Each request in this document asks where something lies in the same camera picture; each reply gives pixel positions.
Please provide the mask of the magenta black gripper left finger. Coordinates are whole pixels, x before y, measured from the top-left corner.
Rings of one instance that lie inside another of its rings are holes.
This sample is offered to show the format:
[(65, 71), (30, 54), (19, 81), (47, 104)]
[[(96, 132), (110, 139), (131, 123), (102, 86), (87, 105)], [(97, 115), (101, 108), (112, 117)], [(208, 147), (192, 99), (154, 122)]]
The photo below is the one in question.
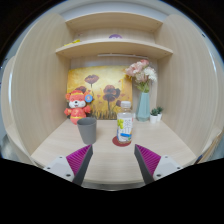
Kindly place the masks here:
[(87, 145), (66, 157), (74, 174), (73, 183), (76, 185), (82, 185), (92, 155), (93, 148), (91, 145)]

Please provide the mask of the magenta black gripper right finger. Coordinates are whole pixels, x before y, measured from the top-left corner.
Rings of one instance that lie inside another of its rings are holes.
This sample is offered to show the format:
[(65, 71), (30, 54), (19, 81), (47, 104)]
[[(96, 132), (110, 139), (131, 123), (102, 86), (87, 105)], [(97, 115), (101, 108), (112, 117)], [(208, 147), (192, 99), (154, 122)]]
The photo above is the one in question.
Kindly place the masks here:
[(161, 156), (138, 144), (135, 145), (134, 155), (137, 159), (144, 183), (152, 183), (154, 181), (153, 174)]

